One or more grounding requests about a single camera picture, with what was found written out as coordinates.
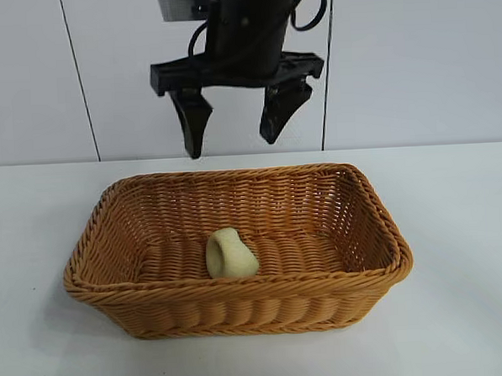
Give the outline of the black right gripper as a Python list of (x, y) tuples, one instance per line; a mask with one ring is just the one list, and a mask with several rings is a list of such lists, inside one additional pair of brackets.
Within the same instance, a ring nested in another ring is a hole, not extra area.
[(282, 130), (309, 101), (312, 87), (301, 77), (321, 76), (323, 60), (314, 53), (283, 50), (288, 26), (308, 31), (321, 11), (305, 25), (296, 23), (302, 0), (158, 0), (165, 22), (200, 21), (182, 59), (151, 65), (157, 95), (171, 93), (185, 150), (202, 153), (203, 135), (213, 108), (202, 87), (267, 87), (260, 136), (275, 144)]

